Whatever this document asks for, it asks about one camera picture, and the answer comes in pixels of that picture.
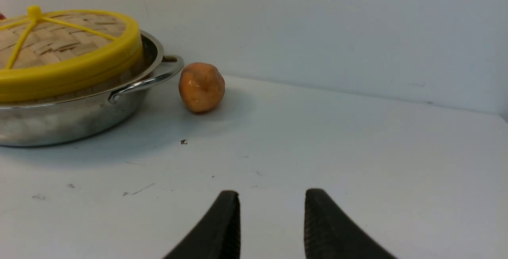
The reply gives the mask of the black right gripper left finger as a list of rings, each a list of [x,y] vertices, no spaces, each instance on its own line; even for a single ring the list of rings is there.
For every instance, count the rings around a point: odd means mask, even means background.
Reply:
[[[224,190],[165,259],[239,259],[240,253],[239,194]]]

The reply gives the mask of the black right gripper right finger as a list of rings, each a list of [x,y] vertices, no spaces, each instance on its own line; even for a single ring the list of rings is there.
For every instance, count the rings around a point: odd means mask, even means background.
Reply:
[[[306,191],[304,248],[307,259],[395,258],[317,188]]]

